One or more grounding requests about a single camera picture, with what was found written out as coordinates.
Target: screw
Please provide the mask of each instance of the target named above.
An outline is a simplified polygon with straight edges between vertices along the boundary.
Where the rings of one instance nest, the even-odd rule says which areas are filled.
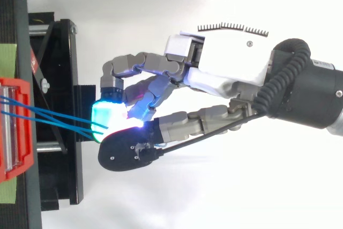
[[[336,97],[337,98],[341,98],[343,96],[343,92],[342,91],[336,91]]]
[[[43,78],[43,80],[41,81],[41,88],[44,94],[46,94],[48,92],[48,89],[50,89],[50,84],[45,78]]]
[[[73,24],[71,27],[70,27],[70,32],[71,34],[73,35],[76,35],[77,34],[77,26],[75,24]]]

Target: coiled black cable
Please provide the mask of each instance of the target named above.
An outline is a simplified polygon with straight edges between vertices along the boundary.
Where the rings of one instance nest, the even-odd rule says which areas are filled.
[[[300,39],[288,39],[275,46],[274,50],[294,53],[291,61],[269,82],[264,84],[253,100],[252,108],[266,115],[274,97],[288,87],[305,68],[311,51],[307,43]]]

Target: white background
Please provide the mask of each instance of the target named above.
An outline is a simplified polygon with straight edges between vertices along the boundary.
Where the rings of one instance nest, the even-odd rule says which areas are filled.
[[[265,28],[280,40],[304,39],[313,59],[343,67],[342,0],[29,0],[28,5],[31,12],[55,11],[57,19],[78,25],[80,84],[98,86],[102,65],[115,56],[162,54],[169,35],[221,21]],[[220,65],[220,57],[213,59]],[[227,100],[185,88],[174,92],[157,116],[217,104]],[[343,228],[343,138],[326,130],[263,118],[122,173],[99,165],[98,148],[83,144],[84,200],[77,206],[61,201],[59,211],[44,212],[44,229]]]

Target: robotic hand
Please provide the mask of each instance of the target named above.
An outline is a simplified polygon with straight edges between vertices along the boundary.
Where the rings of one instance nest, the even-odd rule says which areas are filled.
[[[142,71],[154,76],[124,89],[123,78]],[[229,106],[177,112],[150,121],[156,108],[180,87],[230,99]],[[97,111],[97,104],[133,106],[126,124],[110,128],[99,140],[99,162],[111,171],[147,166],[167,152],[239,130],[243,123],[265,115],[343,135],[342,91],[343,72],[311,60],[302,40],[289,39],[275,46],[268,32],[244,25],[199,26],[196,34],[171,36],[163,56],[119,56],[103,66],[94,120],[102,122],[97,113],[102,116],[103,110]],[[108,116],[115,120],[118,113],[111,112]],[[156,147],[199,134],[203,135],[171,147]]]

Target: red clamp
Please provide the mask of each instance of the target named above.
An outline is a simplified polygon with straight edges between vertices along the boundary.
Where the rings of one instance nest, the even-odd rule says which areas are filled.
[[[0,95],[30,105],[30,84],[21,79],[0,78]],[[31,117],[31,111],[0,104],[1,111]],[[22,174],[33,165],[31,121],[0,113],[0,183]]]

